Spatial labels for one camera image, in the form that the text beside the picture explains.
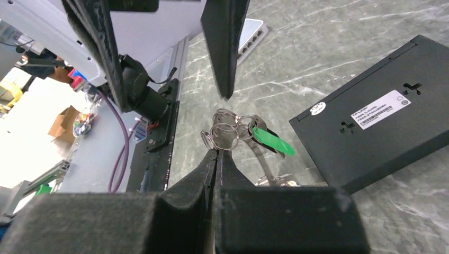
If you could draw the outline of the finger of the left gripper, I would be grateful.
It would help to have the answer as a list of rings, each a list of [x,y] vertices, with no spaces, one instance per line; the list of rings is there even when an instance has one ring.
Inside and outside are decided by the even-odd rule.
[[[105,73],[114,102],[128,111],[122,68],[108,1],[62,1],[68,21]]]
[[[215,84],[225,100],[234,92],[239,41],[249,3],[249,0],[208,0],[201,16]]]

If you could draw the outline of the large grey key ring disc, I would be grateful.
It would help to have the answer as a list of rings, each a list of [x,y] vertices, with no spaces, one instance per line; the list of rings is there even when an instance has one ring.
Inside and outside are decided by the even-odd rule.
[[[269,129],[267,123],[256,114],[239,116],[230,110],[220,108],[212,117],[211,129],[201,131],[201,138],[208,149],[231,151],[242,142],[248,145],[264,171],[264,175],[255,182],[255,186],[298,187],[296,181],[287,179],[288,174],[277,177],[273,175],[265,159],[265,151],[269,150],[282,159],[287,155],[258,143],[252,133],[255,126],[264,130]]]

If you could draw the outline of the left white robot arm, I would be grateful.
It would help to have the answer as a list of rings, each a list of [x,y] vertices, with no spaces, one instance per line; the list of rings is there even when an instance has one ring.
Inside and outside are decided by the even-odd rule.
[[[121,112],[135,111],[157,121],[171,103],[148,87],[143,65],[120,55],[110,13],[154,13],[159,1],[63,1],[68,21],[105,72],[108,94]],[[235,89],[239,40],[249,1],[206,1],[201,15],[206,45],[219,95],[230,99]]]

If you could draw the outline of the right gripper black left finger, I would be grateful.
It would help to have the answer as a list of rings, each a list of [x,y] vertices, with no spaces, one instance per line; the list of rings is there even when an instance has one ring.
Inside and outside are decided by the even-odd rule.
[[[154,210],[155,253],[214,253],[212,199],[218,153],[160,193]]]

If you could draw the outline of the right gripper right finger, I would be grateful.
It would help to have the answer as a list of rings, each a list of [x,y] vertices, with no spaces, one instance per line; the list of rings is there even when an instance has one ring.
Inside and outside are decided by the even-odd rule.
[[[230,151],[219,152],[214,187],[217,253],[258,252],[257,188],[237,168]]]

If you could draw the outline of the green key tag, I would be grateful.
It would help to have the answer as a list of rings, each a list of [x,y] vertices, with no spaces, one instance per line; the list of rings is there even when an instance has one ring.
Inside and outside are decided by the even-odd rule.
[[[260,143],[262,146],[270,148],[276,152],[280,152],[284,155],[293,156],[295,155],[295,150],[286,141],[282,140],[277,136],[276,133],[267,129],[264,130],[261,127],[253,127],[252,133],[254,139]]]

